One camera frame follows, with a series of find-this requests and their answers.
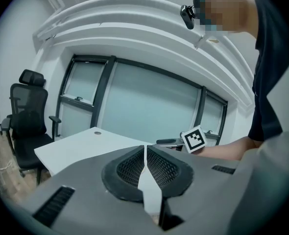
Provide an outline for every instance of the desk surface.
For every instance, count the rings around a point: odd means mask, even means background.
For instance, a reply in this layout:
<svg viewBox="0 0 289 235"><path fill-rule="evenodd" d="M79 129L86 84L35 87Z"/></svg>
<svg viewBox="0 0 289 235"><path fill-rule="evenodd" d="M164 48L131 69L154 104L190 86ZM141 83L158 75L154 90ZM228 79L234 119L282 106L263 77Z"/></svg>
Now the desk surface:
<svg viewBox="0 0 289 235"><path fill-rule="evenodd" d="M102 155L111 151L151 143L126 138L97 127L35 149L43 165L53 176L67 166L82 159Z"/></svg>
<svg viewBox="0 0 289 235"><path fill-rule="evenodd" d="M53 176L82 159L102 155L115 150L144 145L144 170L138 188L144 193L144 209L147 213L160 212L162 192L146 167L146 146L151 143L126 138L97 127L77 133L35 149L35 153Z"/></svg>

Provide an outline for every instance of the office chair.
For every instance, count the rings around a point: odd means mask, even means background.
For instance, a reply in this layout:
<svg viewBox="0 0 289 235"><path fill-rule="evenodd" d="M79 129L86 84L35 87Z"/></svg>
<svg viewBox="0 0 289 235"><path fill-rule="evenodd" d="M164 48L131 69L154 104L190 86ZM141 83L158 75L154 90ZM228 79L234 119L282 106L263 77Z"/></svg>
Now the office chair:
<svg viewBox="0 0 289 235"><path fill-rule="evenodd" d="M41 171L45 168L36 156L34 149L54 142L56 124L61 120L55 116L49 118L52 123L52 138L46 134L44 110L48 92L43 88L45 79L42 74L24 70L19 78L21 84L13 84L10 90L12 115L2 121L1 129L6 132L13 154L16 156L19 172L37 169L37 185L40 183ZM10 128L13 129L12 140Z"/></svg>

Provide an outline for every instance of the black t-shirt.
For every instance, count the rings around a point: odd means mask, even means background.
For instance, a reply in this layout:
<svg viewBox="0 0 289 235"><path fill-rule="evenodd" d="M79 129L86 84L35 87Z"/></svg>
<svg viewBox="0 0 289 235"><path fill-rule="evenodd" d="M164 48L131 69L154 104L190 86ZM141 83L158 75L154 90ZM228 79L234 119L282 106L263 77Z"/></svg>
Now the black t-shirt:
<svg viewBox="0 0 289 235"><path fill-rule="evenodd" d="M266 96L289 66L289 25L271 0L255 2L259 18L256 41L259 57L252 87L256 106L248 136L264 141L282 132Z"/></svg>

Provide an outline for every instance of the chair armrest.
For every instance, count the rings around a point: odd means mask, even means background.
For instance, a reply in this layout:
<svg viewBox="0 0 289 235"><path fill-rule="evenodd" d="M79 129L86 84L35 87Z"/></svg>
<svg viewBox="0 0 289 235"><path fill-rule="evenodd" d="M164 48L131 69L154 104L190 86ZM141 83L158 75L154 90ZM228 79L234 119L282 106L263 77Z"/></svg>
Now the chair armrest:
<svg viewBox="0 0 289 235"><path fill-rule="evenodd" d="M9 117L3 119L1 124L1 130L3 131L9 131L11 128L11 119Z"/></svg>
<svg viewBox="0 0 289 235"><path fill-rule="evenodd" d="M62 120L56 116L49 116L49 118L55 123L61 123L62 122Z"/></svg>

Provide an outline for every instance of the chair backrest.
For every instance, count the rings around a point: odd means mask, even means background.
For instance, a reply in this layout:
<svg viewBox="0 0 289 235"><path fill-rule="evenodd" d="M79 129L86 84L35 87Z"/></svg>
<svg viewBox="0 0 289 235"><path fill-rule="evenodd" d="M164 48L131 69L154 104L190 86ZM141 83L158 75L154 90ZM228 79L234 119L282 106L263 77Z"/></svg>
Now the chair backrest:
<svg viewBox="0 0 289 235"><path fill-rule="evenodd" d="M43 87L46 80L41 73L32 70L24 70L19 78L19 82L22 84Z"/></svg>
<svg viewBox="0 0 289 235"><path fill-rule="evenodd" d="M21 139L46 133L44 110L48 92L40 86L11 86L13 138Z"/></svg>

